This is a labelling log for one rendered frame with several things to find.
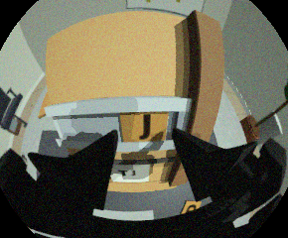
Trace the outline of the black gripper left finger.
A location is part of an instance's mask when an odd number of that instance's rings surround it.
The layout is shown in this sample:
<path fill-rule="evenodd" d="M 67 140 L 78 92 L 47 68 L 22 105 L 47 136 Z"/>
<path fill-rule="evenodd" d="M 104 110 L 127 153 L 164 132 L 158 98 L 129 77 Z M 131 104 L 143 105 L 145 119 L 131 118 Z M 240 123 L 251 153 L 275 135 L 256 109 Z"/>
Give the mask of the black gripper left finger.
<path fill-rule="evenodd" d="M 36 152 L 28 152 L 28 158 L 34 168 L 46 178 L 71 187 L 84 201 L 89 202 L 93 209 L 103 210 L 112 164 L 115 162 L 117 139 L 117 130 L 113 130 L 91 143 L 91 146 L 67 158 Z"/>

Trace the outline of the white paper ticket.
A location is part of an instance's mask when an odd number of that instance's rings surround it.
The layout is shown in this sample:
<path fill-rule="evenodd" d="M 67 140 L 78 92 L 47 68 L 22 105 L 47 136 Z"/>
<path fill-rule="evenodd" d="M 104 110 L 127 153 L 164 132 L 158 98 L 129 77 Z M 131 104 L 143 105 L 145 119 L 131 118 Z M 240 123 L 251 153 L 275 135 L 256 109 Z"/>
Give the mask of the white paper ticket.
<path fill-rule="evenodd" d="M 117 166 L 112 164 L 111 178 L 113 182 L 147 182 L 149 175 L 149 168 L 151 164 L 147 166 Z"/>

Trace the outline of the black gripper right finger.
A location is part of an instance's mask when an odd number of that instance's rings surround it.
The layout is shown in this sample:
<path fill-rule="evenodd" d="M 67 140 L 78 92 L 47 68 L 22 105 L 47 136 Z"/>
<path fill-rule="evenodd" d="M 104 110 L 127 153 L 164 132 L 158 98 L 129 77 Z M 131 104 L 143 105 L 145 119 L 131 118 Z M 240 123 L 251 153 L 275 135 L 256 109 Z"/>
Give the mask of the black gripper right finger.
<path fill-rule="evenodd" d="M 196 202 L 211 197 L 209 193 L 226 179 L 235 164 L 254 154 L 255 147 L 258 147 L 258 142 L 251 142 L 234 148 L 220 148 L 179 128 L 173 128 L 172 138 Z"/>

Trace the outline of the tan letter tile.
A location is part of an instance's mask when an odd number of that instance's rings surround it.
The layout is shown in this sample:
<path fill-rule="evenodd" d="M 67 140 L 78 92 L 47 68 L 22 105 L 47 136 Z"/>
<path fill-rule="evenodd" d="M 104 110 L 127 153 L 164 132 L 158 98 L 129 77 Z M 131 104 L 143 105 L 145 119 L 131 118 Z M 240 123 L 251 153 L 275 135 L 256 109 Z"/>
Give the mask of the tan letter tile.
<path fill-rule="evenodd" d="M 168 111 L 120 112 L 124 142 L 156 142 L 165 140 Z"/>

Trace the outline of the orange letter tile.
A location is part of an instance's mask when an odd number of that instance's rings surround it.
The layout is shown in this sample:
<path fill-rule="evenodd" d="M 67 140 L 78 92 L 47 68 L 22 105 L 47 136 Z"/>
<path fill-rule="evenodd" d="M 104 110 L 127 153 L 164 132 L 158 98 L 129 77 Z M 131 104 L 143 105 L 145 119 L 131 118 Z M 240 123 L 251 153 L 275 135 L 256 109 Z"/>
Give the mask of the orange letter tile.
<path fill-rule="evenodd" d="M 187 201 L 185 202 L 185 205 L 183 207 L 183 210 L 181 210 L 181 214 L 188 213 L 188 211 L 193 211 L 195 209 L 199 209 L 199 206 L 201 205 L 200 201 Z"/>

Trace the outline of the orange flat rectangular board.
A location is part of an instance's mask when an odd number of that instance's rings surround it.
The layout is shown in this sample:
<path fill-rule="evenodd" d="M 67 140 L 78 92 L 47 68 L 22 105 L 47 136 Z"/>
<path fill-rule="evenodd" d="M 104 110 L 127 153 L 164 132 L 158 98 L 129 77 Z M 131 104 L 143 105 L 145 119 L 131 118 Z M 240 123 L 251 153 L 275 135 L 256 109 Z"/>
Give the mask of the orange flat rectangular board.
<path fill-rule="evenodd" d="M 48 107 L 50 106 L 48 94 L 45 95 L 44 102 L 42 102 L 41 110 L 40 110 L 40 112 L 38 112 L 38 119 L 44 118 L 44 116 L 46 116 L 46 114 L 45 114 L 45 107 L 46 106 L 48 106 Z"/>

